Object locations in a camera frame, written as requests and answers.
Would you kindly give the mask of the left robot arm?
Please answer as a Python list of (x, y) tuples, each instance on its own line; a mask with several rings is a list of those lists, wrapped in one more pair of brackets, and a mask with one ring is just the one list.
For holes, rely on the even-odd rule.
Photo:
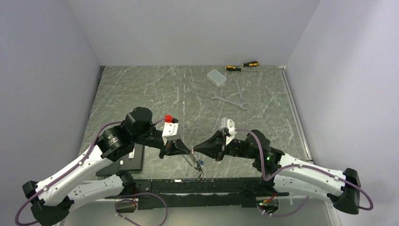
[(137, 107), (123, 121), (103, 126), (88, 149), (57, 173), (39, 182), (26, 182), (23, 191), (34, 222), (53, 226), (87, 203), (110, 196), (128, 198), (135, 194), (136, 182), (125, 170), (90, 184), (83, 184), (83, 181), (131, 153), (136, 144), (160, 149), (162, 155), (174, 150), (174, 143), (181, 142), (178, 120), (167, 115), (161, 121), (163, 130), (157, 130), (152, 111)]

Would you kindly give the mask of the metal key organizer plate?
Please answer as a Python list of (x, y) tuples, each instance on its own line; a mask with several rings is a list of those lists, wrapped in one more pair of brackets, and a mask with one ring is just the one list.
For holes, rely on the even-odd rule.
[(182, 157), (186, 160), (186, 162), (193, 167), (198, 173), (198, 179), (202, 179), (205, 175), (202, 164), (200, 163), (200, 159), (197, 159), (194, 156), (193, 147), (190, 148), (188, 155), (182, 155)]

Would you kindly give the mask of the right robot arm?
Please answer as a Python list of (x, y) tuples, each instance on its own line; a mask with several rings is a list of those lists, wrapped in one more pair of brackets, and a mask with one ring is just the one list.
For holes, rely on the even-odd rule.
[(224, 156), (253, 159), (252, 166), (261, 173), (259, 189), (264, 195), (275, 193), (301, 194), (327, 201), (338, 211), (357, 215), (361, 189), (358, 172), (326, 169), (270, 146), (264, 134), (247, 130), (245, 140), (234, 136), (239, 129), (221, 129), (211, 138), (190, 149), (215, 161)]

